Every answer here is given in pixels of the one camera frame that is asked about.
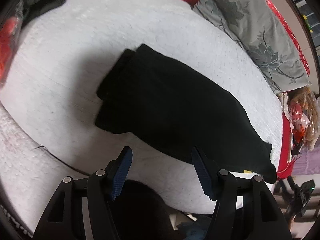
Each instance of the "white fleece blanket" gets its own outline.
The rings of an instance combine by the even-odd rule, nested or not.
[[[184,62],[231,92],[261,138],[272,143],[270,158],[278,167],[279,100],[248,55],[187,3],[67,0],[31,22],[22,37],[0,100],[23,130],[1,110],[0,179],[31,230],[63,177],[79,177],[43,150],[35,150],[34,141],[89,173],[105,168],[128,145],[134,152],[129,179],[149,185],[179,210],[213,211],[215,203],[204,195],[192,165],[154,150],[131,133],[113,135],[94,126],[101,105],[95,94],[100,81],[124,49],[141,43]]]

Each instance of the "black folded garment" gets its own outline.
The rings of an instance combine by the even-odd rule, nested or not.
[[[272,145],[261,140],[228,91],[189,66],[142,44],[127,49],[102,81],[96,126],[132,132],[153,148],[192,163],[200,147],[222,169],[244,170],[276,182]]]

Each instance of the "floral pillow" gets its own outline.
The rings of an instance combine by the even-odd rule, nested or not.
[[[309,85],[295,44],[265,0],[199,0],[194,11],[248,53],[275,93]]]

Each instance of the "silver screw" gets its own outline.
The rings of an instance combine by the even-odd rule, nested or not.
[[[65,177],[64,179],[63,179],[63,182],[64,183],[69,183],[71,181],[71,177]]]
[[[96,172],[97,176],[103,176],[106,172],[104,170],[98,170]]]
[[[222,176],[227,176],[229,174],[229,172],[227,170],[220,170],[219,173],[222,175]]]
[[[258,176],[258,175],[254,176],[253,178],[254,178],[254,180],[255,180],[256,182],[262,181],[262,178],[261,178],[260,176]]]

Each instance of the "purple fabric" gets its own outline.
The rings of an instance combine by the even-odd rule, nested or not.
[[[302,156],[294,163],[292,175],[320,174],[320,139],[311,152],[301,150]]]

